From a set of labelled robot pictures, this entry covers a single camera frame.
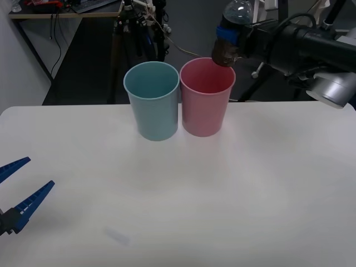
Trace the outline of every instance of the plastic cup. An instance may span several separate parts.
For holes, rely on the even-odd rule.
[[[151,141],[170,138],[178,129],[179,74],[163,62],[145,62],[123,78],[139,133]]]
[[[183,66],[180,80],[184,129],[199,137],[216,134],[236,80],[234,70],[215,64],[211,58],[197,58]]]

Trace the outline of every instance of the tripod leg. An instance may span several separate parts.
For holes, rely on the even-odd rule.
[[[148,61],[157,61],[155,45],[150,37],[148,26],[141,26],[140,39]]]
[[[140,29],[139,25],[136,23],[136,19],[129,19],[129,24],[130,24],[130,30],[133,36],[133,40],[135,41],[135,46],[136,46],[136,53],[138,57],[142,57],[142,48],[140,44]]]
[[[156,7],[156,20],[162,26],[162,18],[163,18],[163,8],[166,6],[165,0],[154,0],[154,5]],[[164,61],[166,57],[165,50],[165,35],[161,28],[156,25],[155,29],[155,42],[157,43],[157,60]]]
[[[115,104],[115,92],[118,79],[118,65],[120,63],[120,51],[122,46],[123,23],[115,19],[112,33],[111,64],[110,64],[110,84],[107,104]]]

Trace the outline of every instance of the cup rim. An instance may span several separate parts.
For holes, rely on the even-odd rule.
[[[229,69],[230,69],[230,71],[232,71],[232,73],[234,74],[234,80],[233,80],[232,84],[231,84],[228,88],[222,90],[221,92],[217,92],[217,93],[202,93],[202,92],[198,92],[198,91],[193,90],[193,89],[190,88],[189,86],[187,86],[187,85],[185,84],[185,82],[183,81],[183,79],[182,79],[182,71],[183,71],[183,69],[185,68],[186,65],[188,65],[189,63],[191,63],[191,62],[193,62],[193,61],[206,60],[206,59],[212,60],[211,57],[199,57],[199,58],[195,58],[195,59],[190,60],[190,61],[188,61],[187,63],[185,63],[184,66],[180,69],[180,72],[179,72],[179,80],[180,80],[180,82],[181,82],[181,83],[185,86],[185,88],[187,88],[188,90],[190,90],[190,91],[192,91],[192,92],[194,92],[194,93],[197,93],[198,95],[202,95],[202,96],[216,96],[216,95],[220,95],[220,94],[225,93],[226,90],[229,90],[230,87],[233,87],[233,85],[234,85],[235,82],[236,82],[236,73],[235,73],[235,71],[234,71],[234,69],[233,69],[232,67],[229,67]]]
[[[133,69],[135,69],[136,67],[138,67],[138,66],[140,66],[140,65],[144,65],[144,64],[150,64],[150,63],[159,63],[159,64],[167,65],[167,66],[169,66],[170,68],[172,68],[172,69],[175,71],[175,73],[177,74],[177,77],[178,77],[178,79],[177,79],[177,80],[178,80],[178,81],[177,81],[177,84],[176,84],[175,87],[172,89],[172,91],[170,91],[169,93],[167,93],[167,94],[165,94],[165,95],[163,95],[163,96],[160,96],[160,97],[144,98],[144,97],[136,96],[136,95],[134,95],[133,93],[131,93],[131,92],[126,88],[126,77],[127,77],[127,75],[128,75]],[[141,100],[152,101],[152,100],[159,100],[159,99],[162,99],[162,98],[167,97],[167,96],[169,96],[170,94],[172,94],[172,93],[178,88],[179,82],[180,82],[179,73],[178,73],[178,71],[176,70],[176,68],[173,67],[172,65],[170,65],[170,64],[168,64],[168,63],[166,63],[166,62],[161,62],[161,61],[147,61],[147,62],[143,62],[143,63],[137,64],[136,66],[134,66],[134,67],[132,67],[131,69],[129,69],[128,72],[126,72],[126,74],[125,74],[125,76],[124,76],[124,78],[123,78],[123,87],[125,88],[126,92],[127,92],[128,94],[130,94],[131,96],[134,96],[134,97],[136,97],[136,98],[138,98],[138,99],[141,99]]]

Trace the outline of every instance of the white cable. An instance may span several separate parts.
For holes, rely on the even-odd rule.
[[[149,12],[149,5],[147,4],[147,1],[146,1],[146,12],[147,12],[147,15],[149,15],[155,22],[156,24],[160,27],[160,29],[162,30],[163,34],[167,37],[167,39],[179,50],[181,51],[182,53],[185,53],[187,55],[190,55],[190,56],[193,56],[193,57],[203,57],[199,54],[196,54],[196,53],[193,53],[193,52],[190,52],[188,50],[185,50],[181,47],[179,47],[178,45],[176,45],[171,38],[169,38],[169,36],[166,34],[166,32],[163,30],[163,28],[161,27],[161,25],[158,23],[158,21],[155,19],[155,16],[153,14],[151,14]]]

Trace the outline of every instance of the white wall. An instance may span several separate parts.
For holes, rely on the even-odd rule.
[[[40,68],[35,57],[8,18],[10,0],[0,0],[0,114],[11,106],[41,105],[50,88],[50,81]],[[61,19],[63,33],[70,43],[80,19]],[[59,49],[50,40],[49,19],[29,19],[22,27],[49,70],[59,56]],[[62,57],[53,71],[58,71],[67,52],[66,44],[57,32],[62,47]]]

